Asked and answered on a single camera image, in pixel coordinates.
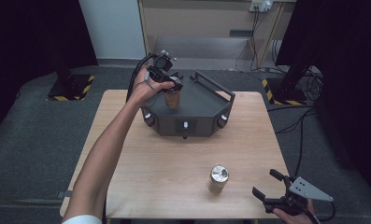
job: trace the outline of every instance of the white wall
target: white wall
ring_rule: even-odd
[[[141,59],[144,39],[137,0],[79,0],[97,59]]]

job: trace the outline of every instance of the metal can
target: metal can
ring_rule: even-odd
[[[219,164],[214,166],[210,173],[209,190],[213,193],[221,193],[228,180],[228,169]]]

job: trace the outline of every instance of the gray carpet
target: gray carpet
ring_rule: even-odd
[[[179,71],[184,76],[194,74],[190,70]],[[101,97],[105,90],[127,89],[132,72],[133,69],[119,67],[74,69],[75,74],[95,76],[82,101],[47,101],[47,93],[56,80],[55,74],[32,80],[21,88],[18,99],[0,126],[0,223],[60,222],[61,200],[56,198],[56,194],[68,187]],[[231,71],[203,73],[231,91],[259,91],[266,102],[258,78],[280,76]],[[283,105],[266,107],[271,109]],[[286,109],[269,112],[269,115],[278,131],[296,122],[306,110]],[[292,175],[299,156],[300,128],[278,134],[277,138]],[[336,217],[329,223],[371,223],[371,188],[357,171],[340,167],[317,116],[305,118],[303,146],[299,175],[335,198]],[[24,199],[32,201],[15,202]],[[315,205],[318,216],[330,215],[329,203],[315,202]],[[168,220],[154,222],[176,223]],[[135,223],[151,223],[151,220],[136,220]],[[200,220],[197,223],[217,222]],[[260,223],[282,222],[260,220]]]

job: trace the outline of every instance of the person's right hand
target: person's right hand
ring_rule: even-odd
[[[313,216],[315,215],[313,203],[310,199],[307,199],[307,210],[311,214],[313,214]],[[287,224],[313,224],[313,222],[305,213],[300,214],[298,216],[290,216],[283,210],[278,208],[273,209],[273,213],[279,218],[281,218],[281,220],[283,220]]]
[[[174,82],[166,81],[166,82],[155,82],[152,78],[149,78],[147,81],[145,80],[145,75],[147,73],[147,67],[142,66],[140,71],[137,74],[135,79],[135,84],[133,88],[132,95],[130,100],[136,101],[139,107],[143,106],[145,102],[155,95],[158,91],[162,89],[170,89],[174,87]]]

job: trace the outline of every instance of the hazard stripe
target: hazard stripe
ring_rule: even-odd
[[[272,91],[269,88],[267,81],[264,79],[262,80],[262,84],[264,85],[264,91],[266,92],[267,100],[271,105],[306,105],[307,102],[304,101],[278,101],[275,100],[275,96],[273,95]]]
[[[266,92],[267,100],[271,105],[273,105],[275,103],[275,99],[273,98],[272,91],[270,90],[269,85],[267,85],[267,81],[265,79],[262,81],[262,83],[264,85],[264,91]]]
[[[94,77],[90,76],[89,80],[88,80],[88,83],[86,84],[86,87],[83,89],[83,93],[80,96],[73,96],[73,97],[52,96],[52,97],[48,97],[47,100],[49,100],[49,101],[83,100],[86,97],[87,92],[90,90],[90,87],[92,86],[93,81],[94,81]]]

